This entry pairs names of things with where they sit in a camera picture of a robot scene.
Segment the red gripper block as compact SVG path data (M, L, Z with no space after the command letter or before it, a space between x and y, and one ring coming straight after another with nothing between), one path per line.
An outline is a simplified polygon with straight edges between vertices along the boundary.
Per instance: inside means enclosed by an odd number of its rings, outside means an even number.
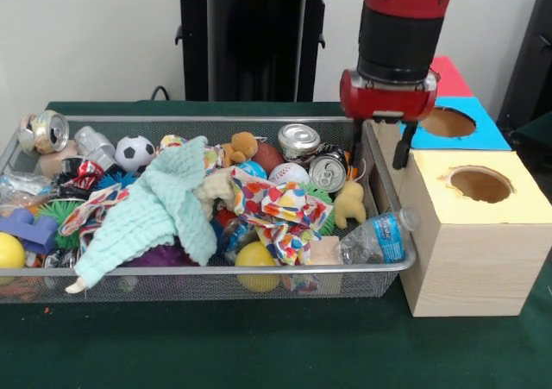
M417 84L386 84L365 79L356 70L345 70L340 80L340 104L345 115L354 119L350 166L359 165L363 120L370 119L404 122L405 130L397 143L392 167L405 168L418 122L435 107L439 80L439 74L432 69Z

